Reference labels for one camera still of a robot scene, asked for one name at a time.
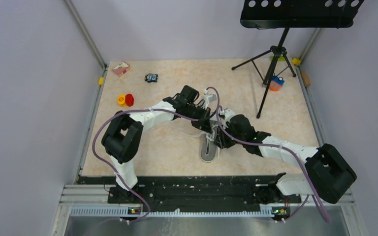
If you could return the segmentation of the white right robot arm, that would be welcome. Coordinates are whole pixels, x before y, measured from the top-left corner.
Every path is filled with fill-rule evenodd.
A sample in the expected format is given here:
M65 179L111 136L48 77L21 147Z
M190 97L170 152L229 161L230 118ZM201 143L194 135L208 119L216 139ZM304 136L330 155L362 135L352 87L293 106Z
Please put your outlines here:
M256 131L247 117L231 110L220 112L219 140L224 148L242 145L250 154L275 158L299 167L301 174L283 174L269 189L276 203L292 194L313 194L330 204L336 204L357 180L357 174L331 144L320 147L298 145L264 131Z

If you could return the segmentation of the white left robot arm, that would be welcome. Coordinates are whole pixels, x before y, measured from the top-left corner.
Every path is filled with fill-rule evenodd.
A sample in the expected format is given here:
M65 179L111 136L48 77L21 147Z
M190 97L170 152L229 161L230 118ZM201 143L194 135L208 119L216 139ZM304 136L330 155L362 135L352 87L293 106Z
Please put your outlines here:
M103 125L106 128L101 144L110 158L109 166L116 176L118 194L126 203L138 197L135 185L133 158L138 152L141 137L149 129L177 118L191 121L193 127L212 133L210 120L216 109L209 104L219 101L218 96L206 90L203 96L194 88L185 85L180 93L166 97L157 104L140 110L118 111Z

